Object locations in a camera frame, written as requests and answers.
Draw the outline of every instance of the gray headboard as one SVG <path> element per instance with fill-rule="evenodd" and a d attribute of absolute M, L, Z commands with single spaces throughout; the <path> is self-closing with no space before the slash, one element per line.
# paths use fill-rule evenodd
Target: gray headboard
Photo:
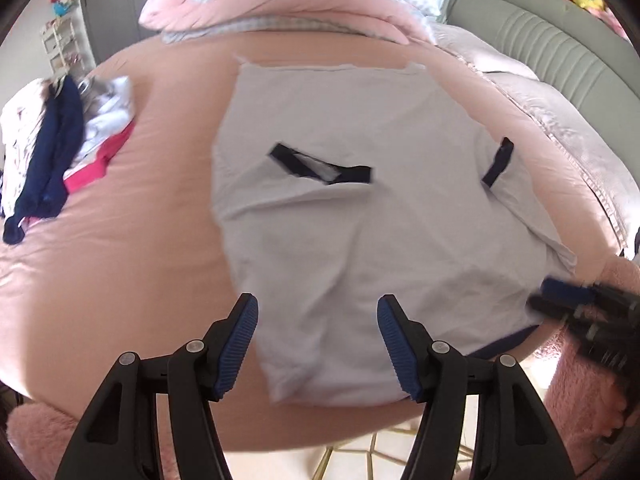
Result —
<path fill-rule="evenodd" d="M 445 21 L 562 92 L 640 184 L 640 58 L 628 41 L 569 0 L 449 0 Z"/>

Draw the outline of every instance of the pink fuzzy rug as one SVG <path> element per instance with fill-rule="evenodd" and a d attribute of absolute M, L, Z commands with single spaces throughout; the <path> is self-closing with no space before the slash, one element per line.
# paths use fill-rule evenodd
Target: pink fuzzy rug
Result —
<path fill-rule="evenodd" d="M 11 412 L 7 437 L 36 480 L 54 480 L 77 424 L 46 404 L 25 404 Z M 160 442 L 160 455 L 164 480 L 180 480 L 173 444 Z"/>
<path fill-rule="evenodd" d="M 607 262 L 600 282 L 640 294 L 640 268 L 633 262 L 612 256 Z M 610 377 L 599 367 L 577 356 L 577 345 L 565 339 L 562 357 L 545 397 L 545 405 L 558 428 L 577 474 L 596 462 L 594 443 L 600 437 L 603 388 Z M 580 480 L 597 479 L 607 466 L 597 463 Z"/>

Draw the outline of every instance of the pink bed sheet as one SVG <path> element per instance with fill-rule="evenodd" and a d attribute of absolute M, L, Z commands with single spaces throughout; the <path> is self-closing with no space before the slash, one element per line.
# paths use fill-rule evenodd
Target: pink bed sheet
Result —
<path fill-rule="evenodd" d="M 508 136 L 520 150 L 562 241 L 578 256 L 578 279 L 594 280 L 616 250 L 600 204 L 564 155 L 489 82 L 434 46 L 320 32 L 171 45 L 153 38 L 96 70 L 130 76 L 139 110 L 108 175 L 69 197 L 59 218 L 36 225 L 25 243 L 0 248 L 0 381 L 79 417 L 119 354 L 171 353 L 226 316 L 238 292 L 209 210 L 211 147 L 240 59 L 426 65 L 495 139 Z M 542 327 L 514 354 L 532 351 L 550 330 Z M 271 405 L 254 348 L 235 389 L 212 409 L 227 450 L 327 444 L 420 413 L 408 401 L 363 409 Z"/>

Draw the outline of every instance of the bed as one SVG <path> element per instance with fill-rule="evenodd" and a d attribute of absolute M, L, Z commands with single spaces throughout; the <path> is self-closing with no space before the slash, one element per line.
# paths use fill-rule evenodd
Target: bed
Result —
<path fill-rule="evenodd" d="M 528 51 L 517 45 L 529 41 L 527 31 L 521 34 L 527 23 L 546 18 L 555 23 L 556 36 L 572 36 L 566 42 L 575 45 L 567 56 L 577 57 L 566 65 L 573 68 L 559 80 L 544 70 L 538 75 L 565 93 L 629 170 L 640 174 L 640 166 L 626 156 L 638 141 L 625 135 L 640 113 L 635 51 L 613 34 L 611 44 L 592 40 L 609 32 L 595 20 L 585 27 L 596 29 L 596 36 L 575 27 L 581 16 L 554 18 L 571 15 L 573 4 L 527 2 L 450 0 L 446 21 L 524 63 L 530 62 Z M 509 29 L 509 41 L 496 27 L 507 14 L 522 16 Z M 562 243 L 577 256 L 576 279 L 595 280 L 607 258 L 620 252 L 619 233 L 601 201 L 539 123 L 489 78 L 428 42 L 396 44 L 319 31 L 227 33 L 172 44 L 152 38 L 95 71 L 109 78 L 129 76 L 138 108 L 134 134 L 108 176 L 91 192 L 71 196 L 59 218 L 33 227 L 27 242 L 1 249 L 0 380 L 78 418 L 123 351 L 142 358 L 173 352 L 226 316 L 238 291 L 209 210 L 210 147 L 243 60 L 263 66 L 424 65 L 496 141 L 509 136 L 520 147 L 536 196 Z M 584 62 L 596 68 L 583 70 Z M 536 73 L 541 69 L 530 66 Z M 215 77 L 202 76 L 207 72 Z M 591 74 L 587 81 L 581 79 L 584 73 Z M 575 90 L 583 86 L 585 91 Z M 512 353 L 527 356 L 554 330 L 543 323 Z M 212 410 L 225 450 L 316 446 L 420 412 L 408 400 L 370 408 L 271 404 L 253 347 L 235 389 Z"/>

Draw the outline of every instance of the black trim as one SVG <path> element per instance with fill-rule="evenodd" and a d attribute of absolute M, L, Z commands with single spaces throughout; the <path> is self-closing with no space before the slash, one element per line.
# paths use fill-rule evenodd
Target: black trim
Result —
<path fill-rule="evenodd" d="M 280 142 L 273 147 L 269 156 L 290 174 L 319 180 L 328 186 L 331 184 L 346 184 L 348 182 L 371 184 L 371 168 L 369 166 L 353 166 L 350 168 L 336 166 L 306 153 L 298 152 Z M 321 168 L 326 169 L 325 174 L 318 173 Z"/>
<path fill-rule="evenodd" d="M 495 153 L 494 163 L 482 178 L 482 181 L 487 185 L 487 187 L 491 187 L 495 184 L 498 177 L 507 169 L 507 166 L 511 161 L 511 155 L 513 155 L 513 142 L 505 137 L 500 144 L 500 148 L 498 148 L 498 151 Z"/>
<path fill-rule="evenodd" d="M 514 348 L 524 343 L 527 340 L 527 337 L 533 334 L 538 327 L 539 325 L 532 325 L 523 328 L 516 333 L 503 337 L 502 339 L 498 339 L 498 341 L 489 343 L 487 346 L 483 346 L 481 349 L 472 352 L 467 357 L 475 357 L 476 359 L 485 359 L 489 361 L 497 355 L 508 354 Z"/>

